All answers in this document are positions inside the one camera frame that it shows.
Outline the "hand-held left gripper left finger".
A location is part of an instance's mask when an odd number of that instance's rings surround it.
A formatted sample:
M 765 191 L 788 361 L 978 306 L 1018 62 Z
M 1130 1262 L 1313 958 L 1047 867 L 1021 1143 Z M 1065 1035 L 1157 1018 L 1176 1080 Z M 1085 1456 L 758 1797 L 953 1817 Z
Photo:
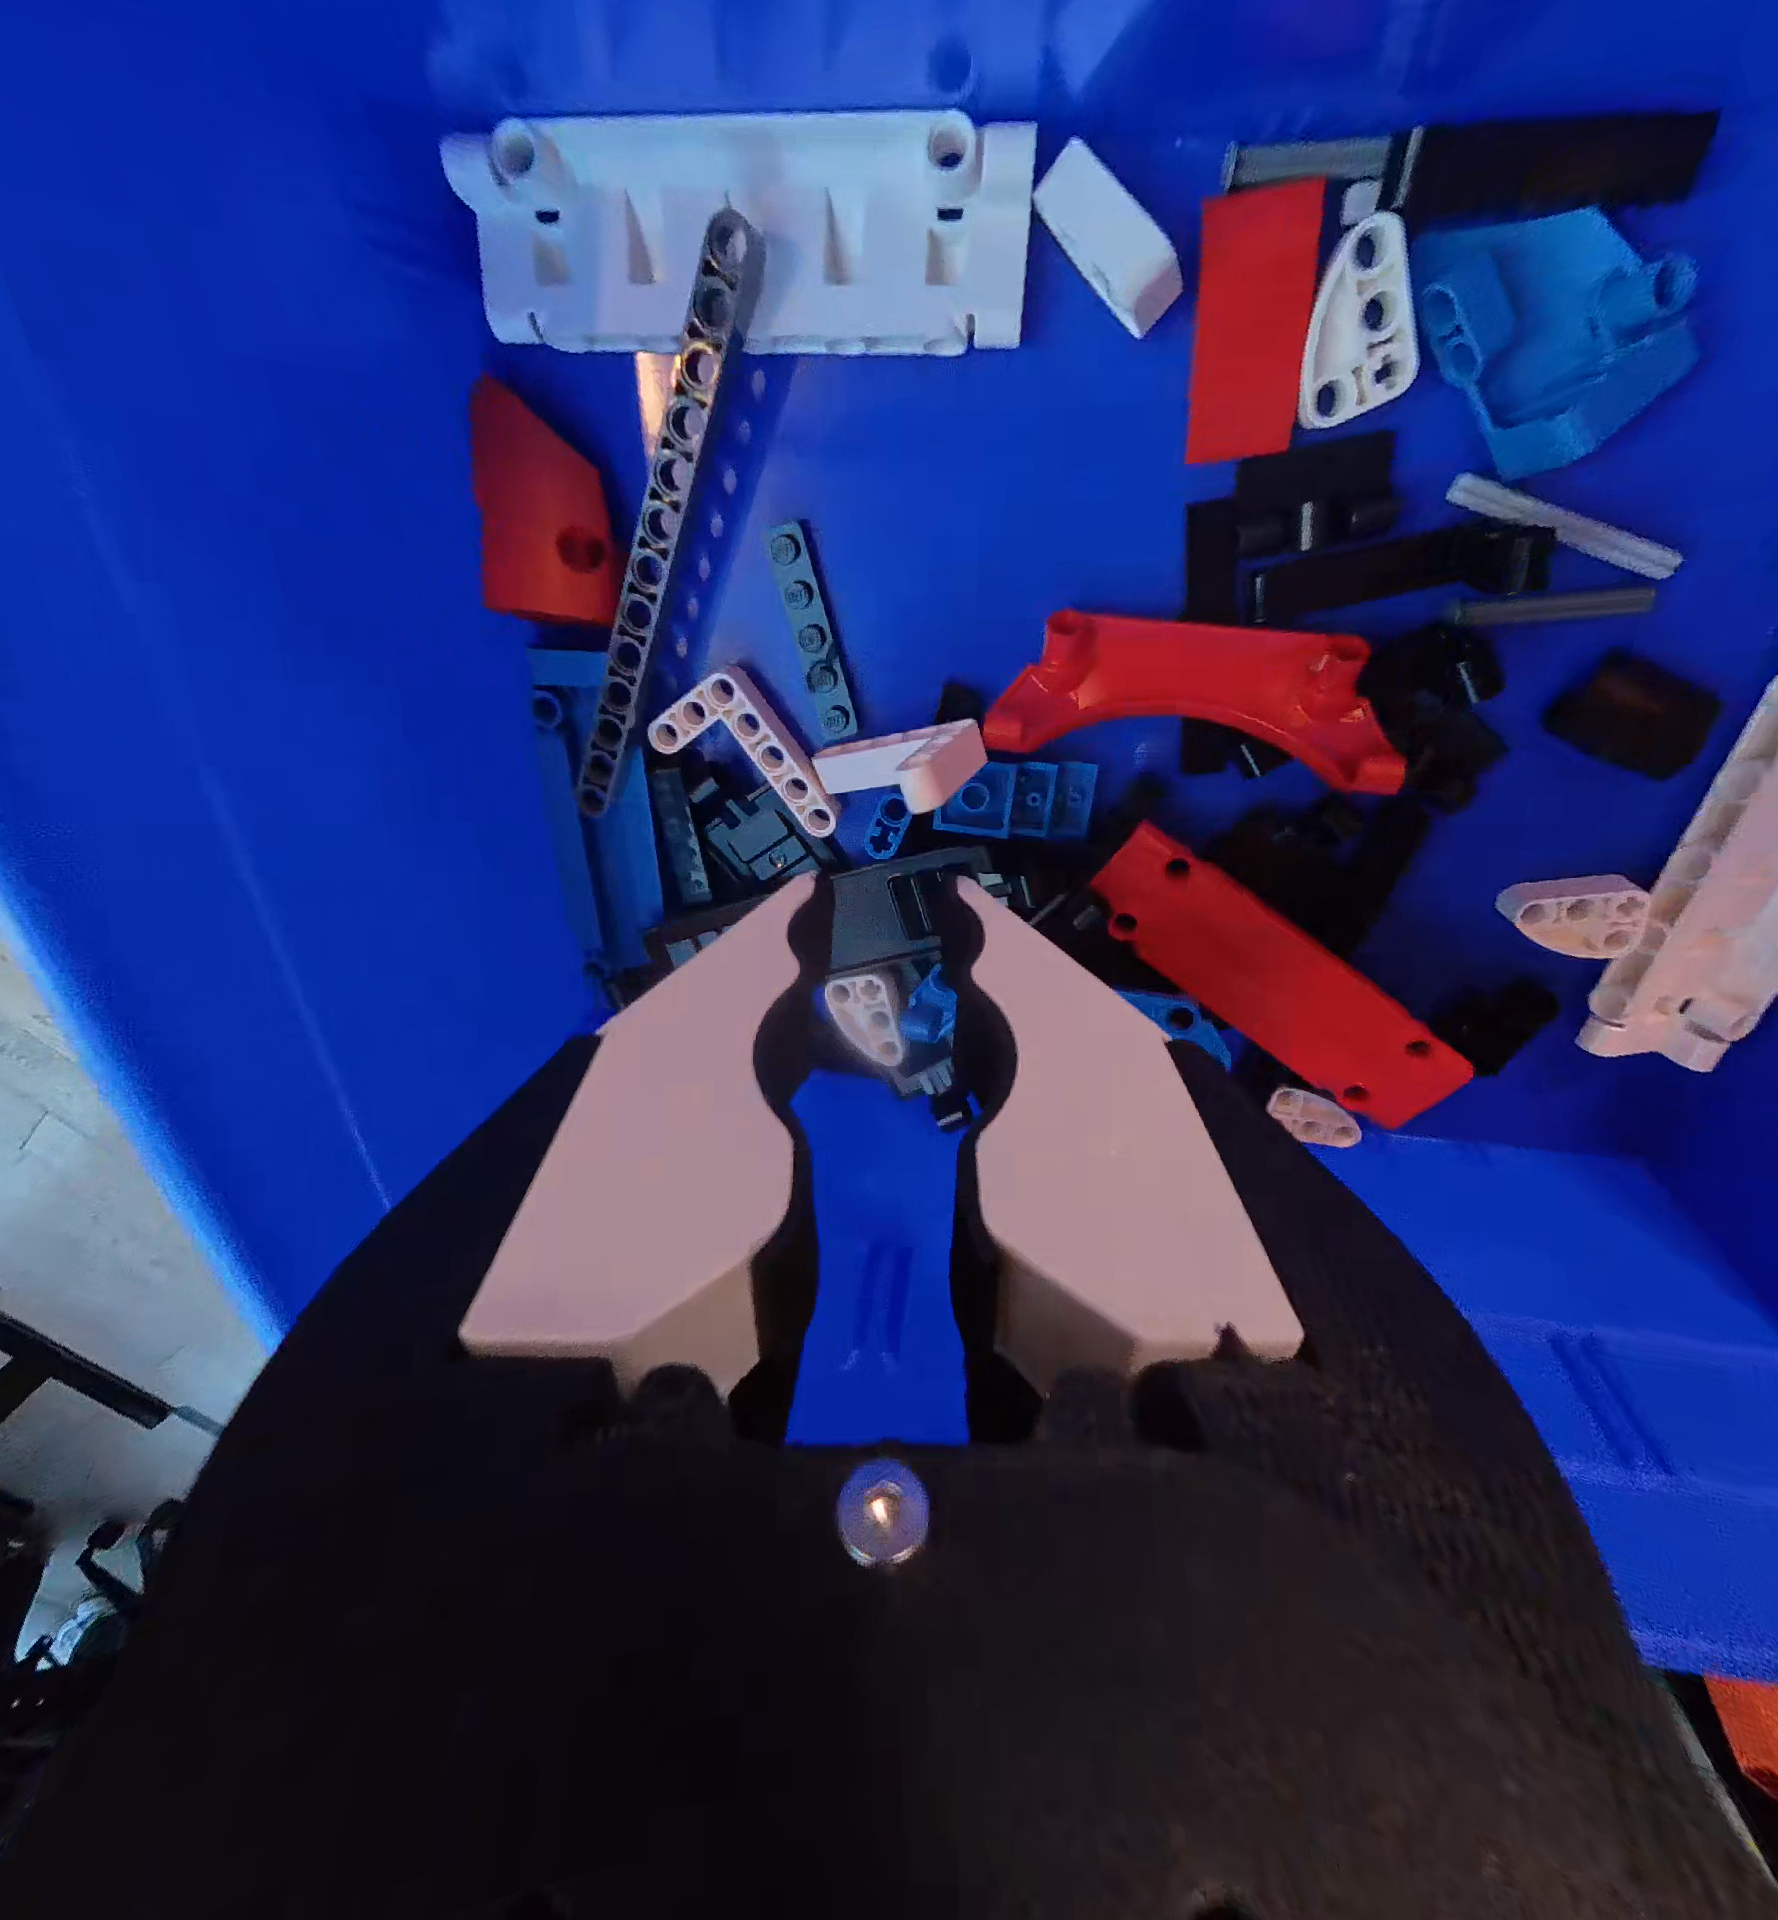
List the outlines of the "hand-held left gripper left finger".
M 470 1358 L 663 1363 L 734 1390 L 758 1363 L 754 1258 L 796 1151 L 758 1084 L 758 1028 L 802 978 L 793 877 L 597 1028 L 591 1069 L 462 1317 Z

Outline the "long blue lego beam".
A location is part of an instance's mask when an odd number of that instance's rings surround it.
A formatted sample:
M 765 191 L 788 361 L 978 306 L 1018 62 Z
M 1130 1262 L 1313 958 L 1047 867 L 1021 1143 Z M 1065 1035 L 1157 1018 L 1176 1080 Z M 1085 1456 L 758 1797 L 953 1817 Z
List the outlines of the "long blue lego beam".
M 716 396 L 703 468 L 690 487 L 684 529 L 663 594 L 661 684 L 674 692 L 692 684 L 711 657 L 718 609 L 734 585 L 748 514 L 758 510 L 761 466 L 778 435 L 796 370 L 796 352 L 742 352 Z

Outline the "blue storage bin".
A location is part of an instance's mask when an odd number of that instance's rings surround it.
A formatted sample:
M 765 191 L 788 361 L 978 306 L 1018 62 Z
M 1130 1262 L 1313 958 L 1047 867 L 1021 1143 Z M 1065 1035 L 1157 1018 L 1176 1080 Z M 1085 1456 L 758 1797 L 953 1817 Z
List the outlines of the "blue storage bin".
M 266 1331 L 579 1035 L 524 632 L 464 396 L 636 514 L 629 358 L 498 351 L 439 137 L 514 112 L 956 110 L 1085 137 L 1198 257 L 1227 144 L 1718 110 L 1699 367 L 1540 481 L 1685 550 L 1643 622 L 1504 632 L 1507 742 L 1355 963 L 1536 978 L 1499 1077 L 1330 1169 L 1413 1233 L 1566 1468 L 1654 1666 L 1778 1685 L 1778 1005 L 1718 1074 L 1578 1052 L 1513 882 L 1654 882 L 1778 676 L 1778 5 L 0 5 L 0 904 Z M 1721 699 L 1641 779 L 1540 734 L 1601 653 Z

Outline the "long red lego panel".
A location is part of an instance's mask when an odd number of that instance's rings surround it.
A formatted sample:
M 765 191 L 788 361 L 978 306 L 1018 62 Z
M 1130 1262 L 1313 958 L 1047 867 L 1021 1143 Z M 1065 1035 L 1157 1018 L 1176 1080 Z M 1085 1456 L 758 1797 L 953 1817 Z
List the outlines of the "long red lego panel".
M 1311 1088 L 1402 1128 L 1475 1069 L 1241 877 L 1137 826 L 1096 876 L 1108 933 Z

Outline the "small white holed lego beam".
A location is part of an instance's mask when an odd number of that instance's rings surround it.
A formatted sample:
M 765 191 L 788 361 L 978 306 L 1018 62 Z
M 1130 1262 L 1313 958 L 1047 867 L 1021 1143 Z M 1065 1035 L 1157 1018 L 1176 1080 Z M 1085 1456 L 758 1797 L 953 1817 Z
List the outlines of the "small white holed lego beam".
M 905 1069 L 905 992 L 895 968 L 834 972 L 823 1008 L 840 1043 L 876 1074 Z

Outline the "white angled lego beam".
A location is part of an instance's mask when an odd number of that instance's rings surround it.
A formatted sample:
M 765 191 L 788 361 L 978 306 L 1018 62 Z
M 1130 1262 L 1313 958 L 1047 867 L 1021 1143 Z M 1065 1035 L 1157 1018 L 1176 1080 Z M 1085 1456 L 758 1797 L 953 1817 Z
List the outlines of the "white angled lego beam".
M 788 819 L 811 841 L 834 834 L 840 807 L 823 788 L 814 756 L 778 723 L 778 717 L 742 669 L 718 669 L 684 689 L 684 699 L 663 707 L 663 717 L 656 717 L 646 728 L 646 747 L 663 756 L 675 756 L 706 734 L 723 734 L 746 754 L 746 762 L 786 802 Z

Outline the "red lego arch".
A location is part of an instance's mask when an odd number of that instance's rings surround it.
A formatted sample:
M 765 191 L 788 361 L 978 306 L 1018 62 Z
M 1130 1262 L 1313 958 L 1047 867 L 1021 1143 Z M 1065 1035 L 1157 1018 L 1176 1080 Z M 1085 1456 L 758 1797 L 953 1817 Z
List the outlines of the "red lego arch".
M 1371 642 L 1200 622 L 1051 612 L 1042 653 L 981 720 L 993 754 L 1033 754 L 1123 720 L 1192 720 L 1254 737 L 1325 788 L 1400 798 L 1408 756 L 1361 692 Z

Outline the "short dark grey lego beam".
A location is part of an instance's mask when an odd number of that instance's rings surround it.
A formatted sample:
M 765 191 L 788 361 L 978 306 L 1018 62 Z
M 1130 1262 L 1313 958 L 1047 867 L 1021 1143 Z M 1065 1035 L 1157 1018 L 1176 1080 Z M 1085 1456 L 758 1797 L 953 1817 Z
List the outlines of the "short dark grey lego beam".
M 796 645 L 796 669 L 807 676 L 807 699 L 814 707 L 818 737 L 829 747 L 859 742 L 859 699 L 847 684 L 847 662 L 834 642 L 823 574 L 811 548 L 807 522 L 778 522 L 765 529 L 765 561 Z

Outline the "long grey lego beam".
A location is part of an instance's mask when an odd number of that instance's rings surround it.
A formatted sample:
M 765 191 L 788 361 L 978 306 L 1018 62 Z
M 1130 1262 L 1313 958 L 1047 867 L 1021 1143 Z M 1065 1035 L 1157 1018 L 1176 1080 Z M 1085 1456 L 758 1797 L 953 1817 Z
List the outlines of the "long grey lego beam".
M 690 311 L 674 352 L 661 438 L 646 458 L 646 495 L 621 574 L 621 609 L 594 684 L 594 717 L 579 756 L 579 815 L 597 824 L 621 788 L 636 737 L 649 662 L 663 638 L 663 594 L 684 529 L 690 487 L 703 468 L 716 396 L 748 345 L 761 294 L 761 231 L 735 207 L 716 207 L 703 231 Z

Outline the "red angled lego panel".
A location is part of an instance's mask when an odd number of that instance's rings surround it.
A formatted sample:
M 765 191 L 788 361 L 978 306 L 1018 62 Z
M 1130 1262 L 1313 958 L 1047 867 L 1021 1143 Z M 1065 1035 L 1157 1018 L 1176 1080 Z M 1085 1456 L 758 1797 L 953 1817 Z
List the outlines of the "red angled lego panel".
M 478 585 L 498 617 L 606 627 L 621 609 L 621 544 L 605 473 L 508 385 L 470 389 Z

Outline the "red flat lego panel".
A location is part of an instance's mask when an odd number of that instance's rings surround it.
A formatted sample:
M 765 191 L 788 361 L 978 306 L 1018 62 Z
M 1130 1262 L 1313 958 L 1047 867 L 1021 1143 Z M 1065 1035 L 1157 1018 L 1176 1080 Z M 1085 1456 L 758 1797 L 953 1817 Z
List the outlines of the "red flat lego panel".
M 1188 466 L 1273 458 L 1301 417 L 1325 181 L 1200 201 Z

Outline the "white triangular lego beam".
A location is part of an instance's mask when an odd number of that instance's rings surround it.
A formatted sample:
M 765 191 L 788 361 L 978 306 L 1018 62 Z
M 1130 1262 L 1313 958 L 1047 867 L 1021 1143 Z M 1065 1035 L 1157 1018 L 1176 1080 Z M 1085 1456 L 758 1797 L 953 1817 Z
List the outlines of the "white triangular lego beam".
M 1346 227 L 1317 279 L 1297 423 L 1346 426 L 1400 400 L 1419 370 L 1408 231 L 1397 211 Z

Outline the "light blue lego wheel arch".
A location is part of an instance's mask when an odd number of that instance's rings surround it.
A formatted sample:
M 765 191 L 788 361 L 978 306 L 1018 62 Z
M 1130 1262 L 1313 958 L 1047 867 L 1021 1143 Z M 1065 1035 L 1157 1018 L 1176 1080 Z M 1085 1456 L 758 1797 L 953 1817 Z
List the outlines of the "light blue lego wheel arch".
M 1504 481 L 1592 458 L 1699 358 L 1697 257 L 1635 253 L 1601 207 L 1425 227 L 1408 268 L 1419 335 Z

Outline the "large white lego panel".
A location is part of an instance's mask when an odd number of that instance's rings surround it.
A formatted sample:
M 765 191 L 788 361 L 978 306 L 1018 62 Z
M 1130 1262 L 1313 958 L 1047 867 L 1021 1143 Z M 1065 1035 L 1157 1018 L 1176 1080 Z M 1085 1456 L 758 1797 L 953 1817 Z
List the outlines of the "large white lego panel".
M 718 211 L 761 237 L 754 352 L 1018 351 L 1038 125 L 923 112 L 508 117 L 439 148 L 492 335 L 674 352 Z

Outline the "heap of small dark parts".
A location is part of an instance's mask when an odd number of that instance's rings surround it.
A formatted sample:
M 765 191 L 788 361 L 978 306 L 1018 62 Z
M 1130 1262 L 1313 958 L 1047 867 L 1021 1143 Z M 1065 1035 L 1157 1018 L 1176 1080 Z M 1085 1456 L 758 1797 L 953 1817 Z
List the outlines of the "heap of small dark parts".
M 953 720 L 981 723 L 987 711 L 964 711 L 964 717 L 953 711 L 938 723 Z M 1400 798 L 1355 798 L 1330 788 L 1330 798 L 1322 807 L 1311 807 L 1305 815 L 1258 811 L 1244 815 L 1227 834 L 1211 845 L 1211 851 L 1198 857 L 1241 877 L 1290 927 L 1301 927 L 1305 933 L 1313 933 L 1322 948 L 1330 948 L 1339 959 L 1352 963 L 1355 948 L 1383 921 L 1386 900 L 1397 894 L 1413 851 L 1429 833 L 1429 802 L 1413 788 L 1413 777 L 1425 769 L 1425 762 L 1408 748 L 1400 754 L 1408 756 L 1408 782 Z M 1553 1014 L 1560 1001 L 1540 982 L 1513 978 L 1485 996 L 1454 996 L 1425 1027 L 1442 1043 L 1453 1043 L 1475 1069 L 1475 1077 L 1494 1077 L 1553 1022 Z M 1311 1088 L 1311 1080 L 1290 1077 L 1282 1063 L 1273 1084 Z

